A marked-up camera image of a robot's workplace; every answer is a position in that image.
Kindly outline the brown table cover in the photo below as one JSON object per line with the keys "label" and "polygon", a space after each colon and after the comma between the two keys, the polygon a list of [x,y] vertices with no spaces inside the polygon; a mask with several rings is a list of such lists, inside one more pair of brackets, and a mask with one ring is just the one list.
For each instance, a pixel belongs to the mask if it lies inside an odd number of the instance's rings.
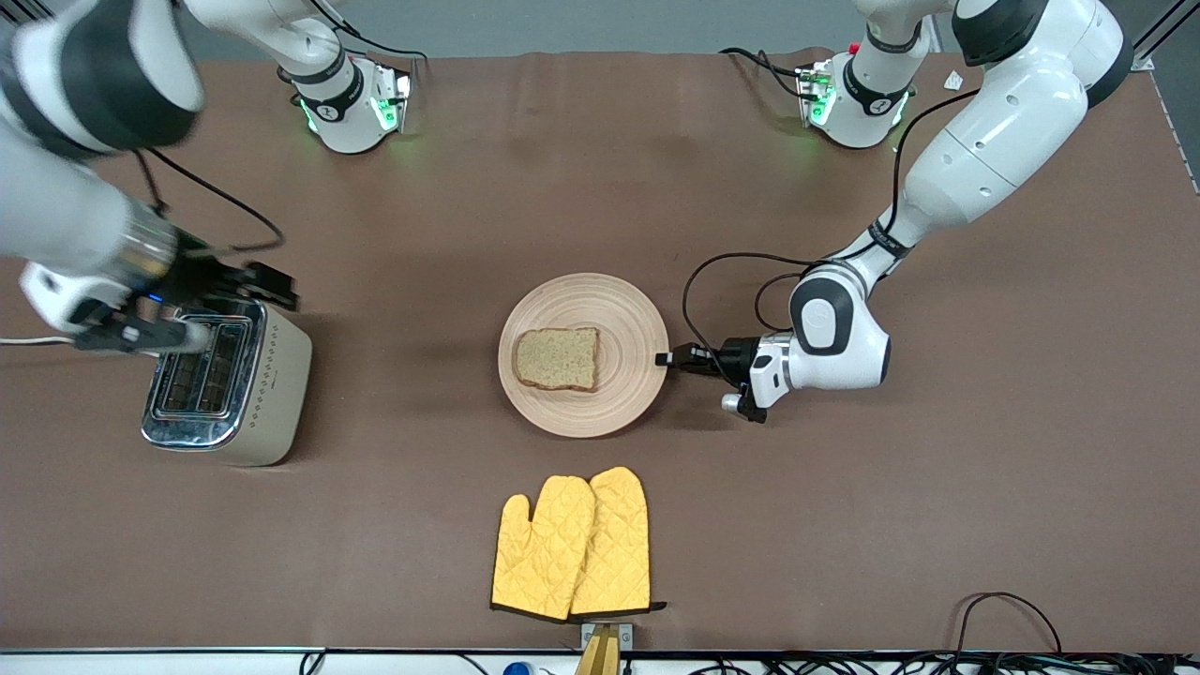
{"label": "brown table cover", "polygon": [[962,601],[1008,591],[1073,651],[1200,650],[1200,197],[1148,73],[878,285],[882,387],[756,426],[672,375],[590,441],[502,389],[527,291],[624,277],[686,341],[695,265],[842,247],[890,149],[810,135],[731,56],[434,61],[412,135],[362,157],[274,66],[202,77],[174,157],[287,232],[304,422],[280,466],[178,456],[139,432],[154,359],[0,350],[0,649],[562,649],[577,628],[490,609],[502,504],[625,466],[666,603],[638,649],[950,649]]}

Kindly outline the round wooden plate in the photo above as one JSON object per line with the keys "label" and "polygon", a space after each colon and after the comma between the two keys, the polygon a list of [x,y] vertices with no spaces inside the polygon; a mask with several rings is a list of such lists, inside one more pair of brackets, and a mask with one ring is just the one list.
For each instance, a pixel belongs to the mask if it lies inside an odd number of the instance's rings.
{"label": "round wooden plate", "polygon": [[[527,331],[599,331],[596,389],[539,390],[520,383],[516,344]],[[528,422],[566,440],[599,440],[638,420],[655,402],[666,368],[668,330],[655,303],[638,287],[612,275],[577,273],[532,289],[508,316],[497,370],[516,411]]]}

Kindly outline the aluminium frame profile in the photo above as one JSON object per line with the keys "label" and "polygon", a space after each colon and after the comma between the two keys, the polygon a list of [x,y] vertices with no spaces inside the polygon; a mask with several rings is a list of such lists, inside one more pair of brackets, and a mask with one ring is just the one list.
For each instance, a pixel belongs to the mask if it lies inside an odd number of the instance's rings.
{"label": "aluminium frame profile", "polygon": [[1148,28],[1132,42],[1130,72],[1153,71],[1156,50],[1200,11],[1200,0],[1171,0]]}

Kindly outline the grey metal bracket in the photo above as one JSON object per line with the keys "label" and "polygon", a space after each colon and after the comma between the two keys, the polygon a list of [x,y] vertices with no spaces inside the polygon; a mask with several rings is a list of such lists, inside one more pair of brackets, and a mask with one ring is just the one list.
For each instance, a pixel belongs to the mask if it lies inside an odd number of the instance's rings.
{"label": "grey metal bracket", "polygon": [[588,644],[592,643],[592,637],[602,629],[608,629],[616,637],[620,653],[626,653],[626,651],[635,649],[635,626],[630,622],[618,621],[586,622],[581,625],[580,649],[584,651]]}

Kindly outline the slice of brown bread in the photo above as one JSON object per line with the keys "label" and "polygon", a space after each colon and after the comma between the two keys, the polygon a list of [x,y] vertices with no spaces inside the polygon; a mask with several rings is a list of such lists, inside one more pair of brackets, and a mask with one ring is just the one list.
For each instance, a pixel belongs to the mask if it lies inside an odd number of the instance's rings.
{"label": "slice of brown bread", "polygon": [[600,330],[544,328],[524,331],[514,350],[514,372],[524,387],[594,393],[599,380]]}

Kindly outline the yellow wooden stick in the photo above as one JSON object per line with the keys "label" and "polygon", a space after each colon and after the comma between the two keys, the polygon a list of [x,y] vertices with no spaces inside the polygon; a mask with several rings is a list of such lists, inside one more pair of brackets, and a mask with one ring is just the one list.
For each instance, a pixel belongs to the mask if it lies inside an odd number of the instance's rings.
{"label": "yellow wooden stick", "polygon": [[620,625],[592,625],[574,675],[619,675]]}

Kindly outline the yellow quilted oven mitt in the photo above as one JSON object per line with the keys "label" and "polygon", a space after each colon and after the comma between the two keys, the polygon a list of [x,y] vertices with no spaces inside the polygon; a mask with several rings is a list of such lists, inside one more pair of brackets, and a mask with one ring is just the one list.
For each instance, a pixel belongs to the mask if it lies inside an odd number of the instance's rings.
{"label": "yellow quilted oven mitt", "polygon": [[613,467],[589,486],[595,521],[568,620],[590,623],[664,610],[668,603],[650,599],[649,512],[638,476]]}
{"label": "yellow quilted oven mitt", "polygon": [[490,607],[566,623],[586,565],[595,495],[580,477],[552,474],[532,503],[516,494],[502,506]]}

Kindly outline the chrome and cream toaster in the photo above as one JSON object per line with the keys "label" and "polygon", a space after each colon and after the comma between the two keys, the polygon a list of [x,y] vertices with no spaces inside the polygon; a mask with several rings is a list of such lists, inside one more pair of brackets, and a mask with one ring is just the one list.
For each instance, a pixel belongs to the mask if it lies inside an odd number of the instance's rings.
{"label": "chrome and cream toaster", "polygon": [[204,325],[208,342],[200,352],[160,357],[142,438],[160,450],[235,467],[282,461],[308,389],[308,334],[262,301],[217,301],[181,310],[178,319]]}

